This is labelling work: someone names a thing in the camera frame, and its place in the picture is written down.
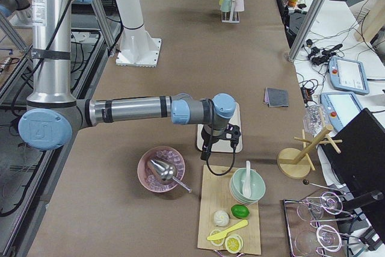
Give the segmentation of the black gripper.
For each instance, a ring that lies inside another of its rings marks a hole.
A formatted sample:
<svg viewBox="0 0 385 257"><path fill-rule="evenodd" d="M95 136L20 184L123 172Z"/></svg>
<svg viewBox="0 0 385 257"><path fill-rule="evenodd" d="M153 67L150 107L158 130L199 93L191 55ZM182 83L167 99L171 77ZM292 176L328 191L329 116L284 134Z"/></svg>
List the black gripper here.
<svg viewBox="0 0 385 257"><path fill-rule="evenodd" d="M233 126L230 124L227 124L226 127L223 130L214 130L209 126L209 130L205 130L205 128L201 131L201 137L203 139L203 145L202 145L202 153L201 153L201 160L208 160L211 155L211 149L212 145L216 143L219 139L227 140L226 133L230 132L233 129ZM235 153L236 145L238 144L238 139L235 137L231 137L230 139L230 145L233 148L233 153Z"/></svg>

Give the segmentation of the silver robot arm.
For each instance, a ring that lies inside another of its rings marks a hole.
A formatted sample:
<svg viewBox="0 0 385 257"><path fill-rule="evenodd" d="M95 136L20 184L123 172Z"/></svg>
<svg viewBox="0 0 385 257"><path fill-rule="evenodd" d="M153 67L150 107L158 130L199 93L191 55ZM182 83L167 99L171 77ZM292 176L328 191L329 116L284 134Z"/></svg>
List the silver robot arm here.
<svg viewBox="0 0 385 257"><path fill-rule="evenodd" d="M65 145L81 129L99 123L170 117L179 125L201 124L201 158L207 160L212 145L226 140L235 149L240 128L230 123L236 102L220 93L195 100L182 93L94 101L77 99L70 89L71 4L75 0L32 0L33 92L18 128L23 141L39 150Z"/></svg>

